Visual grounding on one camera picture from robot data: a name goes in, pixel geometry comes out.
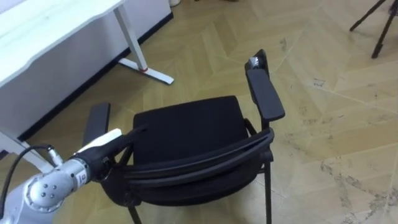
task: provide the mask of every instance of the chair leg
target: chair leg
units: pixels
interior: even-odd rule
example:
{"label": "chair leg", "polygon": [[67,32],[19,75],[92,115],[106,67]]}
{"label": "chair leg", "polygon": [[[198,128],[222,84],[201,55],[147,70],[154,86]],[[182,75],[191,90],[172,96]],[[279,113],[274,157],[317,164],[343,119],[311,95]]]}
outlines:
{"label": "chair leg", "polygon": [[131,207],[128,207],[128,209],[129,209],[129,212],[130,212],[130,215],[131,215],[131,218],[132,218],[134,224],[142,224],[141,219],[138,216],[136,207],[131,206]]}
{"label": "chair leg", "polygon": [[271,208],[271,163],[264,164],[264,181],[266,186],[266,215],[267,224],[272,224],[272,208]]}

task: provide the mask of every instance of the black baseboard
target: black baseboard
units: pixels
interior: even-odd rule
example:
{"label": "black baseboard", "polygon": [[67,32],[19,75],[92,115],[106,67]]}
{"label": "black baseboard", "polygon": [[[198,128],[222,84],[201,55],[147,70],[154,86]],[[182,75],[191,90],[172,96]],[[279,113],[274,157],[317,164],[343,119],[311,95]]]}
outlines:
{"label": "black baseboard", "polygon": [[[160,22],[158,22],[154,27],[150,28],[144,35],[138,38],[138,42],[142,44],[149,37],[155,34],[160,28],[162,28],[168,21],[174,18],[173,13],[171,12],[169,15],[164,17]],[[56,115],[58,115],[63,109],[69,106],[75,99],[77,99],[81,94],[83,94],[89,87],[94,85],[98,80],[100,80],[105,74],[107,74],[115,65],[118,64],[118,61],[130,53],[130,49],[127,48],[123,50],[116,58],[114,58],[110,63],[105,65],[99,72],[93,75],[89,80],[87,80],[84,84],[82,84],[79,88],[77,88],[73,93],[67,96],[61,103],[55,106],[51,111],[49,111],[46,115],[44,115],[38,122],[36,122],[32,127],[30,127],[27,131],[22,133],[19,136],[19,140],[26,141],[30,137],[32,137],[38,130],[43,128],[49,121],[51,121]]]}

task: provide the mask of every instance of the white wall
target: white wall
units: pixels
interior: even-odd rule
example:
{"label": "white wall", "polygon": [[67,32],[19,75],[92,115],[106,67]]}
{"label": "white wall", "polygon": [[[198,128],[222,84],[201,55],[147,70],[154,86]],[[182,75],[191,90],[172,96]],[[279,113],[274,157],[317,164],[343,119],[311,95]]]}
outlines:
{"label": "white wall", "polygon": [[[168,0],[127,0],[125,7],[138,37],[171,12]],[[0,130],[20,136],[126,48],[113,13],[92,22],[0,88]]]}

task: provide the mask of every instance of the wooden floor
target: wooden floor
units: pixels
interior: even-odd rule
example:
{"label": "wooden floor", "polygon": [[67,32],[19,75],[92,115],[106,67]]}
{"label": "wooden floor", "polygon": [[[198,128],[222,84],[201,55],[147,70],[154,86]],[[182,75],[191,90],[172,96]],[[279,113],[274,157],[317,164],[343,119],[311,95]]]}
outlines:
{"label": "wooden floor", "polygon": [[[32,139],[68,158],[81,146],[89,108],[110,101],[110,128],[131,129],[134,114],[236,95],[259,128],[243,65],[263,48],[286,117],[272,123],[274,223],[398,223],[397,19],[378,59],[371,52],[390,3],[348,32],[375,0],[182,0],[175,19],[142,45],[171,86],[116,66]],[[12,156],[1,161],[6,171]],[[18,170],[15,181],[32,175]],[[264,223],[262,176],[201,206],[138,210],[143,224]],[[132,223],[91,183],[69,197],[55,223]]]}

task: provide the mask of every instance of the desk top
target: desk top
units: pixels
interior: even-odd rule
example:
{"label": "desk top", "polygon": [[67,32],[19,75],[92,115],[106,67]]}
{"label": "desk top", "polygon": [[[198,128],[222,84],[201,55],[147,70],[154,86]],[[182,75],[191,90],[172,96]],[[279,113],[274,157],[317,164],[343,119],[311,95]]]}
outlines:
{"label": "desk top", "polygon": [[26,0],[0,14],[0,87],[35,59],[123,2]]}

